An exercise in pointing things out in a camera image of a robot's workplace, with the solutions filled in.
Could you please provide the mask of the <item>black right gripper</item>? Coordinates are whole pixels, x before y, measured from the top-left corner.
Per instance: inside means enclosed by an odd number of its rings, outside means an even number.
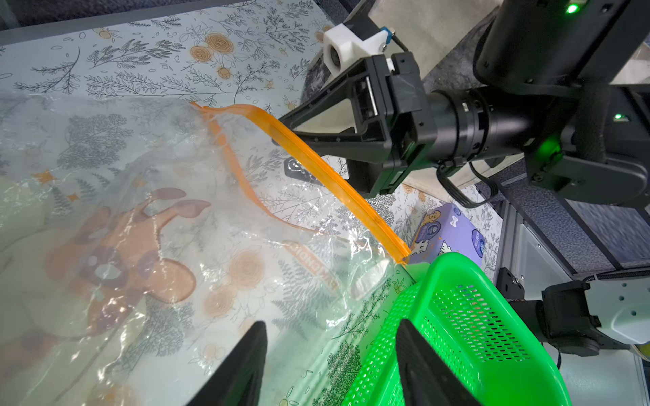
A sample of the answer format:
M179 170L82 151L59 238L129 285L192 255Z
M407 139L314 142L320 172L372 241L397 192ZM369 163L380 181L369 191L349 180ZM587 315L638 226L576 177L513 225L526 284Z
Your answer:
M342 101L353 125L339 133L298 129ZM350 183L367 198L391 194L412 172L435 165L437 128L410 52L354 62L279 121L316 153L350 159Z

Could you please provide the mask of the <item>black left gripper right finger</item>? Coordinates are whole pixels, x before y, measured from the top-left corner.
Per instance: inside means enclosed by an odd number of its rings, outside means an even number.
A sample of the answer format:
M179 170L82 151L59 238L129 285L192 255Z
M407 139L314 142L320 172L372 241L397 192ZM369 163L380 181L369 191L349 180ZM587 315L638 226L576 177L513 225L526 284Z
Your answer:
M400 321L396 354L406 406L480 405L409 320Z

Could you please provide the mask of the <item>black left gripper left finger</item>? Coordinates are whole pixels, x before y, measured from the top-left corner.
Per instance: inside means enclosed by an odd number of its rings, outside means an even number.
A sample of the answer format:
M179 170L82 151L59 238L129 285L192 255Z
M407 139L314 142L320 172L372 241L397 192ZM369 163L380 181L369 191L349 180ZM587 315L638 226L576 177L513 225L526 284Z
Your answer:
M256 321L187 405L258 405L267 346L266 323Z

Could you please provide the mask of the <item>clear zip-top bag orange seal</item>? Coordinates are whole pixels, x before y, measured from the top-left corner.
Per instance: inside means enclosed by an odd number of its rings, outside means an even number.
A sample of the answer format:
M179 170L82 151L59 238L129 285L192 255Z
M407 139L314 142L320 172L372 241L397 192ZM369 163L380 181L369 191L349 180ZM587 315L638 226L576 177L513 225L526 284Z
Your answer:
M409 253L260 108L1 96L4 405L183 405L259 325L261 404L338 405Z

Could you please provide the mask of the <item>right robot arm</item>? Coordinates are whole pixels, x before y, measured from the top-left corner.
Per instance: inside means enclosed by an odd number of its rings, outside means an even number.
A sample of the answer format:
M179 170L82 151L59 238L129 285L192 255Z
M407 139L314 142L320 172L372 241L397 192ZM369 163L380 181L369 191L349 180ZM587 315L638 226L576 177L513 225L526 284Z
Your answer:
M649 203L649 88L616 76L649 34L646 1L361 1L325 32L284 125L342 157L366 197L432 168L521 155L566 201Z

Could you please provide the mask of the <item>beige canvas tote bag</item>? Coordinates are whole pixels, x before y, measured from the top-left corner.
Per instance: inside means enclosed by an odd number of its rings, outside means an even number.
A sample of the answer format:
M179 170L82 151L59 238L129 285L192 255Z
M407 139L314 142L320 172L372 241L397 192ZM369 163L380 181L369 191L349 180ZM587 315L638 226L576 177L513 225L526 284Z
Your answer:
M386 26L394 30L396 36L414 54L427 92L436 89L463 90L480 86L472 73L472 59L479 38L498 13L503 1L362 1L362 3L363 6L372 4L367 16L377 27ZM323 51L319 51L307 75L301 103L332 81L322 59ZM298 130L338 133L353 125L351 105L346 101L299 126ZM523 154L506 157L495 167L490 167L487 161L474 162L473 165L481 174L491 176L521 159ZM452 175L450 180L459 189L480 182L467 166ZM436 179L434 169L413 172L406 178L404 184L443 201L451 201Z

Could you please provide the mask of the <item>green plastic basket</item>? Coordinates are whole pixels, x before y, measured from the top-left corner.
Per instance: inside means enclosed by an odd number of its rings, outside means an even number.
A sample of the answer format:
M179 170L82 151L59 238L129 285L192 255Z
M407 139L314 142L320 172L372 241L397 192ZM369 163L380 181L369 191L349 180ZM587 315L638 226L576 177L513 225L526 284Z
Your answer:
M344 405L402 405L397 334L410 321L482 405L569 405L560 371L481 268L458 253L415 264L421 279L398 295Z

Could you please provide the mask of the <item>purple tissue pack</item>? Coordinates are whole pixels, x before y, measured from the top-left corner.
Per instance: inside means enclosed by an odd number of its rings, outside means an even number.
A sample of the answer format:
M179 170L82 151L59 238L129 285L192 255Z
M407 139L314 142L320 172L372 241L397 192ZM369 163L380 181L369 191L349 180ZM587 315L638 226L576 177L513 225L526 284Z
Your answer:
M486 239L454 204L447 203L425 214L411 244L410 263L431 263L455 252L482 265Z

